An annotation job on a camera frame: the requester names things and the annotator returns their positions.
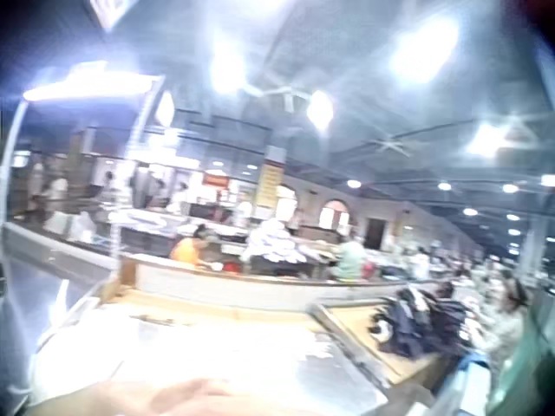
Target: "arched window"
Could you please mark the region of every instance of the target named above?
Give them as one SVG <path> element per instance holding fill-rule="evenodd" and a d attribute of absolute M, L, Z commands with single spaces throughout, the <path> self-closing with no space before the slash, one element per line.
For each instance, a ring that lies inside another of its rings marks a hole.
<path fill-rule="evenodd" d="M 297 209 L 297 193 L 286 185 L 277 187 L 276 218 L 280 221 L 289 221 Z"/>
<path fill-rule="evenodd" d="M 320 228 L 337 230 L 349 224 L 349 208 L 343 202 L 333 199 L 320 212 Z"/>

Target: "ceiling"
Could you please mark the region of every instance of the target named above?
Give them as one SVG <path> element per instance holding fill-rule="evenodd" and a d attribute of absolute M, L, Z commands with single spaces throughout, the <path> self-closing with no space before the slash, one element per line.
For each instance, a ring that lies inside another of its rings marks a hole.
<path fill-rule="evenodd" d="M 518 241 L 507 235 L 514 225 L 507 213 L 522 217 L 514 228 L 523 233 L 531 214 L 555 215 L 539 184 L 555 167 L 549 90 L 531 31 L 505 1 L 140 0 L 109 35 L 78 2 L 57 3 L 39 8 L 42 23 L 28 27 L 25 41 L 11 39 L 8 56 L 20 70 L 10 73 L 21 85 L 40 67 L 99 58 L 111 68 L 164 74 L 186 110 L 176 127 L 261 152 L 285 146 L 288 174 L 365 198 L 412 201 L 500 255 Z M 418 83 L 392 70 L 403 34 L 443 19 L 456 23 L 459 38 L 435 77 Z M 43 45 L 53 28 L 55 50 L 19 56 Z M 217 44 L 240 53 L 251 89 L 324 91 L 334 106 L 327 131 L 309 122 L 304 98 L 294 97 L 288 111 L 283 94 L 216 93 L 210 67 Z M 7 61 L 0 57 L 0 72 Z M 238 130 L 234 120 L 252 128 Z M 509 131 L 509 145 L 490 159 L 466 150 L 484 122 Z M 348 179 L 362 187 L 349 189 Z M 442 180 L 453 190 L 440 191 Z M 505 194 L 505 183 L 520 192 Z M 468 206 L 479 215 L 462 215 Z"/>

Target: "door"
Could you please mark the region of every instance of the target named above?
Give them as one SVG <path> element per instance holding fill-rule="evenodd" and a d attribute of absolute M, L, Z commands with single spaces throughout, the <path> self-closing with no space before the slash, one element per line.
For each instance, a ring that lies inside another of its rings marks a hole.
<path fill-rule="evenodd" d="M 364 247 L 371 250 L 379 250 L 382 247 L 383 232 L 387 221 L 369 218 L 366 227 L 366 238 Z"/>

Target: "yellow banner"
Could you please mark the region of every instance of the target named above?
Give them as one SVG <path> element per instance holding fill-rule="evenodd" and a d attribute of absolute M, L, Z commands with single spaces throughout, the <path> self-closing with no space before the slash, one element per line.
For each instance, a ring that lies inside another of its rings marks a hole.
<path fill-rule="evenodd" d="M 266 160 L 258 180 L 256 217 L 268 218 L 275 211 L 278 204 L 278 186 L 283 178 L 284 166 Z"/>

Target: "wall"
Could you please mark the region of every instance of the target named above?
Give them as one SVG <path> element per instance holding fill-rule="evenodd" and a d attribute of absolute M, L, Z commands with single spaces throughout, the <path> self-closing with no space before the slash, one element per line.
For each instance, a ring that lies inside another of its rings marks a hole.
<path fill-rule="evenodd" d="M 391 241 L 397 219 L 397 222 L 400 222 L 397 227 L 400 233 L 399 238 L 405 243 L 429 247 L 434 240 L 439 240 L 444 248 L 465 255 L 474 256 L 477 250 L 483 251 L 454 224 L 444 218 L 436 217 L 416 205 L 402 201 L 357 198 L 290 176 L 284 177 L 284 184 L 297 192 L 299 206 L 304 210 L 307 225 L 318 225 L 320 211 L 326 202 L 331 199 L 340 199 L 349 207 L 349 213 L 356 219 L 361 235 L 366 232 L 369 218 L 388 221 L 382 248 L 386 248 L 388 242 Z M 405 226 L 412 227 L 412 230 L 405 229 Z"/>

